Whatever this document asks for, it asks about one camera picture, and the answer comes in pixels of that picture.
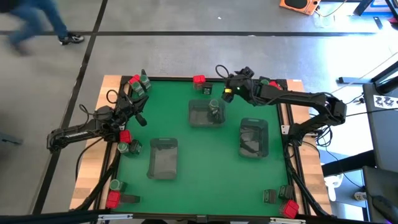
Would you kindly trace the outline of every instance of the person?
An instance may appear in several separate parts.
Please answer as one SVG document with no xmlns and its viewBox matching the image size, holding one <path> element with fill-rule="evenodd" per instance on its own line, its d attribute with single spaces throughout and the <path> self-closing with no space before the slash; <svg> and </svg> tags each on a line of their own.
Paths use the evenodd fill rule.
<svg viewBox="0 0 398 224">
<path fill-rule="evenodd" d="M 0 12 L 9 13 L 25 22 L 21 30 L 13 32 L 8 37 L 10 46 L 17 53 L 26 55 L 27 51 L 22 46 L 23 41 L 43 32 L 42 23 L 35 8 L 45 13 L 61 45 L 79 44 L 84 41 L 83 36 L 68 31 L 52 0 L 0 0 Z"/>
</svg>

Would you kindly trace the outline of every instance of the green tabletop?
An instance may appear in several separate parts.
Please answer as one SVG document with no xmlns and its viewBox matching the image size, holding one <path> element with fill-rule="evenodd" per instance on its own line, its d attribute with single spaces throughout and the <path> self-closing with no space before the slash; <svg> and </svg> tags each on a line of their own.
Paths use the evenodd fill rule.
<svg viewBox="0 0 398 224">
<path fill-rule="evenodd" d="M 152 89 L 141 127 L 135 119 L 127 124 L 142 143 L 138 156 L 121 155 L 117 178 L 127 183 L 125 194 L 141 196 L 140 203 L 120 205 L 114 212 L 205 215 L 280 216 L 281 200 L 262 201 L 265 189 L 287 184 L 282 140 L 276 106 L 254 107 L 235 96 L 226 105 L 226 121 L 220 128 L 193 128 L 188 122 L 192 99 L 219 99 L 223 83 L 213 83 L 213 94 L 202 95 L 192 82 L 151 81 Z M 269 123 L 269 155 L 249 159 L 239 155 L 239 125 L 243 118 Z M 177 178 L 147 177 L 150 140 L 178 140 Z"/>
</svg>

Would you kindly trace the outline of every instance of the gray floor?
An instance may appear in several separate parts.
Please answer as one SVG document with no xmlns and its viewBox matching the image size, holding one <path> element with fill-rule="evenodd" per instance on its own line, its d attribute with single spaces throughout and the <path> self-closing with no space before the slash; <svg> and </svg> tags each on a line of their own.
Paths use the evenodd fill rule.
<svg viewBox="0 0 398 224">
<path fill-rule="evenodd" d="M 101 0 L 58 1 L 70 30 L 91 31 Z M 92 111 L 103 75 L 133 75 L 144 68 L 149 75 L 214 77 L 216 64 L 230 70 L 250 66 L 256 75 L 301 79 L 307 91 L 332 91 L 340 76 L 359 77 L 390 57 L 397 49 L 391 30 L 378 31 L 372 17 L 351 16 L 355 4 L 343 7 L 334 19 L 306 16 L 278 7 L 279 1 L 151 0 L 109 1 L 100 31 L 261 31 L 261 32 L 378 32 L 347 37 L 236 37 L 236 36 L 107 36 L 97 37 L 77 104 Z M 322 3 L 326 12 L 339 3 Z M 0 15 L 0 30 L 12 30 L 18 22 Z M 15 57 L 0 45 L 0 131 L 24 139 L 21 146 L 0 142 L 1 215 L 29 213 L 39 179 L 48 158 L 47 134 L 60 124 L 75 84 L 88 41 L 61 47 L 55 37 L 30 40 L 34 55 Z M 346 88 L 336 96 L 348 101 L 361 93 Z M 364 110 L 350 106 L 349 113 Z M 71 125 L 84 122 L 75 109 Z M 335 138 L 346 139 L 351 128 L 368 134 L 366 117 L 347 120 L 337 127 Z M 330 150 L 356 154 L 371 149 L 360 146 Z M 74 166 L 85 143 L 62 151 L 44 212 L 66 211 L 74 186 Z"/>
</svg>

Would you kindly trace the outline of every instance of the wooden table edge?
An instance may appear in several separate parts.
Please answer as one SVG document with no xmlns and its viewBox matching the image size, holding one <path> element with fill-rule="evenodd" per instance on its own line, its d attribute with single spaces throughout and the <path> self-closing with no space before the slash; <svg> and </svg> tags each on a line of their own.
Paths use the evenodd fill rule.
<svg viewBox="0 0 398 224">
<path fill-rule="evenodd" d="M 109 90 L 119 91 L 121 75 L 105 75 L 103 78 L 102 86 L 99 91 L 99 97 L 96 104 L 96 109 L 108 105 L 114 106 L 109 103 L 106 99 L 106 93 Z M 289 90 L 293 91 L 304 91 L 303 83 L 301 80 L 287 80 L 287 85 Z M 116 95 L 109 95 L 111 101 L 116 99 Z M 288 124 L 287 120 L 287 111 L 285 105 L 282 104 L 282 114 L 284 123 Z M 292 114 L 293 119 L 297 123 L 302 123 L 310 118 L 308 113 L 308 108 L 303 106 L 295 106 L 292 105 Z M 86 145 L 91 144 L 95 139 L 90 139 L 87 141 Z M 315 145 L 315 140 L 306 137 L 306 142 Z M 84 199 L 90 194 L 90 192 L 94 189 L 95 185 L 98 183 L 100 179 L 100 171 L 104 159 L 106 149 L 106 142 L 101 141 L 97 145 L 93 146 L 90 150 L 88 150 L 81 159 L 81 165 L 79 168 L 77 182 L 75 184 L 75 189 L 73 191 L 72 200 L 70 203 L 70 209 L 76 208 L 79 206 Z M 109 163 L 113 160 L 113 156 L 116 150 L 116 144 L 113 144 L 111 149 L 111 157 L 109 158 Z M 328 194 L 326 190 L 326 186 L 323 180 L 323 172 L 322 167 L 320 165 L 320 159 L 318 157 L 318 152 L 310 145 L 303 144 L 300 146 L 300 157 L 302 161 L 302 168 L 304 173 L 304 179 L 307 188 L 314 196 L 315 200 L 322 206 L 322 208 L 331 214 L 330 202 L 328 199 Z M 295 168 L 297 168 L 294 159 L 292 159 L 292 163 Z M 108 186 L 109 180 L 104 186 L 101 195 L 100 208 L 105 208 L 106 196 L 108 194 Z M 300 213 L 303 213 L 302 207 L 302 196 L 297 184 L 295 184 L 295 194 L 297 198 L 297 202 L 300 205 Z"/>
</svg>

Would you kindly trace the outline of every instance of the red cube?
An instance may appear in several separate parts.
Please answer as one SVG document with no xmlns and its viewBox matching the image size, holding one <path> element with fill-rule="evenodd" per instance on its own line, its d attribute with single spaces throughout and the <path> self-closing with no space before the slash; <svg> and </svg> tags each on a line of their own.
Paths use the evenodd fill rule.
<svg viewBox="0 0 398 224">
<path fill-rule="evenodd" d="M 193 87 L 196 90 L 200 90 L 202 85 L 206 82 L 206 78 L 204 75 L 195 75 L 193 77 Z"/>
<path fill-rule="evenodd" d="M 299 205 L 293 200 L 284 201 L 279 207 L 279 213 L 285 218 L 295 218 L 298 212 Z"/>
<path fill-rule="evenodd" d="M 108 194 L 108 198 L 106 199 L 106 207 L 117 208 L 120 202 L 120 196 L 120 192 L 111 190 Z"/>
<path fill-rule="evenodd" d="M 278 88 L 278 90 L 280 90 L 280 89 L 281 89 L 280 85 L 279 85 L 277 82 L 275 82 L 275 81 L 271 81 L 271 82 L 269 82 L 269 85 L 271 85 L 271 86 L 274 86 L 274 87 Z"/>
<path fill-rule="evenodd" d="M 133 83 L 135 83 L 135 82 L 138 82 L 138 81 L 139 81 L 139 78 L 140 78 L 139 75 L 134 75 L 134 76 L 129 80 L 130 85 L 133 84 Z"/>
<path fill-rule="evenodd" d="M 204 75 L 195 75 L 193 77 L 193 82 L 196 84 L 203 84 L 206 82 L 206 78 Z"/>
<path fill-rule="evenodd" d="M 129 130 L 123 130 L 119 133 L 120 142 L 125 142 L 127 144 L 131 143 L 132 137 Z"/>
</svg>

